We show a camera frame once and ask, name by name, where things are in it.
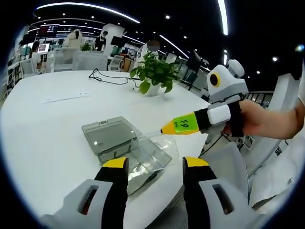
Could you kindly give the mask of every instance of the white chair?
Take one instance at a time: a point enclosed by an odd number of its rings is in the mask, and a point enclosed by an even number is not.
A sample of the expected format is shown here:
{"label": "white chair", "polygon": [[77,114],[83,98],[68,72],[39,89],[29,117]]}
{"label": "white chair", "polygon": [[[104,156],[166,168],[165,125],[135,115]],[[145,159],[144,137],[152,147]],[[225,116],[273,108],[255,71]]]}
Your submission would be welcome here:
{"label": "white chair", "polygon": [[108,66],[108,70],[113,72],[120,72],[123,58],[123,56],[115,55]]}
{"label": "white chair", "polygon": [[20,68],[23,78],[44,73],[44,70],[36,70],[32,59],[20,61]]}
{"label": "white chair", "polygon": [[74,54],[72,70],[107,70],[108,56],[101,53],[79,52]]}
{"label": "white chair", "polygon": [[76,48],[56,48],[54,50],[54,64],[52,72],[62,72],[72,70],[73,59],[79,49]]}

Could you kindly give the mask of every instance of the number label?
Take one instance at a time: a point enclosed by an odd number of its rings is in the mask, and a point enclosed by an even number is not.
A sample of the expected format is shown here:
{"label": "number label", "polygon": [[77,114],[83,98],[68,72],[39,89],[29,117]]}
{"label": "number label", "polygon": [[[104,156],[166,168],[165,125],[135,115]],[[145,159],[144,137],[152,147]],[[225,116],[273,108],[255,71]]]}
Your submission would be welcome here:
{"label": "number label", "polygon": [[282,153],[281,148],[277,147],[276,150],[275,150],[275,153],[276,153],[277,156],[279,156]]}
{"label": "number label", "polygon": [[185,132],[185,131],[193,131],[193,130],[198,131],[199,130],[196,116],[194,113],[175,118],[173,122],[174,122],[175,131],[177,133]]}

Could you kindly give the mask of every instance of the clear plastic box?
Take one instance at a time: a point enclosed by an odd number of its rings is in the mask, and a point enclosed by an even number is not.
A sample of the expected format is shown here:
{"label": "clear plastic box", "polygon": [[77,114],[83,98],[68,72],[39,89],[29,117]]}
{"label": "clear plastic box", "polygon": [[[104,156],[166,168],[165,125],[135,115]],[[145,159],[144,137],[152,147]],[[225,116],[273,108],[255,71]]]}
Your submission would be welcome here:
{"label": "clear plastic box", "polygon": [[158,116],[154,106],[150,107],[150,102],[146,100],[133,103],[128,109],[129,117],[84,125],[82,130],[101,165],[114,158],[129,159],[127,192],[131,195],[160,171],[179,163],[179,155],[174,136],[145,136],[147,131],[157,132],[169,122],[166,116]]}

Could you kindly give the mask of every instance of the potted plant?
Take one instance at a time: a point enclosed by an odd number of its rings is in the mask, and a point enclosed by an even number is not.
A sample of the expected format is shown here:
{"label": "potted plant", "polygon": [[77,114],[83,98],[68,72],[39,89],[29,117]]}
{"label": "potted plant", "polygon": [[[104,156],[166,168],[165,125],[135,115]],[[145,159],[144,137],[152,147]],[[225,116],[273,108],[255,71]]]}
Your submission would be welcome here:
{"label": "potted plant", "polygon": [[85,43],[82,47],[81,47],[81,50],[83,52],[85,51],[91,51],[91,46],[88,44],[88,43]]}
{"label": "potted plant", "polygon": [[173,80],[178,80],[179,71],[175,68],[174,63],[160,61],[151,52],[146,54],[144,61],[139,64],[140,66],[130,72],[130,77],[139,76],[142,81],[139,91],[142,94],[155,96],[160,87],[166,87],[164,93],[168,93],[173,88]]}

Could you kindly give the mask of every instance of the human hand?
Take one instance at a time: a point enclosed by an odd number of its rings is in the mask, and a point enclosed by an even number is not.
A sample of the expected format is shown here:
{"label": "human hand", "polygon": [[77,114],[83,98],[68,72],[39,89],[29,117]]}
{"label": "human hand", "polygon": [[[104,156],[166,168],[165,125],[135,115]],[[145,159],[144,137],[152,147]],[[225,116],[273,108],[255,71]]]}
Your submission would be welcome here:
{"label": "human hand", "polygon": [[[243,132],[244,135],[261,135],[265,127],[264,120],[267,116],[267,111],[259,104],[250,100],[243,100],[239,102],[242,110],[242,116],[244,121]],[[231,133],[231,127],[227,123],[224,133]]]}

